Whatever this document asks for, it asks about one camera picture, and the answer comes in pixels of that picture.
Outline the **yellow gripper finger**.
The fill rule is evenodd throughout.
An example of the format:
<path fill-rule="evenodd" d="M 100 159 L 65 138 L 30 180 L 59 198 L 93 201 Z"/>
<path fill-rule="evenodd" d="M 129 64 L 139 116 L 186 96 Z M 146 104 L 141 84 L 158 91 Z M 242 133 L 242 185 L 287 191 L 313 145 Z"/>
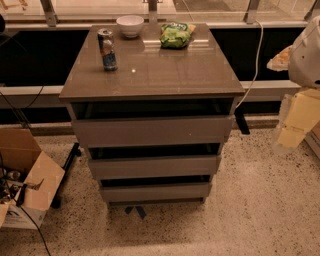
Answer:
<path fill-rule="evenodd" d="M 272 59 L 267 63 L 267 68 L 272 71 L 288 71 L 290 63 L 290 54 L 292 46 L 284 48 L 281 52 L 276 54 Z"/>

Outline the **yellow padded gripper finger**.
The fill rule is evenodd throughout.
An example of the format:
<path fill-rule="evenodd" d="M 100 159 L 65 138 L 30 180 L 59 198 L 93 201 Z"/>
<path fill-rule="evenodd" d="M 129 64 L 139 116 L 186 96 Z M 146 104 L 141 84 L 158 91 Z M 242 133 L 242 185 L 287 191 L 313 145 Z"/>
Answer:
<path fill-rule="evenodd" d="M 320 91 L 305 89 L 282 100 L 276 143 L 295 149 L 320 121 Z"/>

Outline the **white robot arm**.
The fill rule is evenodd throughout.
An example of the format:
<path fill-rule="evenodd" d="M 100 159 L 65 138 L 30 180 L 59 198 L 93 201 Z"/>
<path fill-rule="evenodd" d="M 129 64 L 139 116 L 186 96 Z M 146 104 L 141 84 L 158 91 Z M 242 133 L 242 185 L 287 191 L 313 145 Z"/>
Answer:
<path fill-rule="evenodd" d="M 276 150 L 294 150 L 320 121 L 320 16 L 270 59 L 267 68 L 287 70 L 289 80 L 301 87 L 294 95 L 284 96 L 274 139 Z"/>

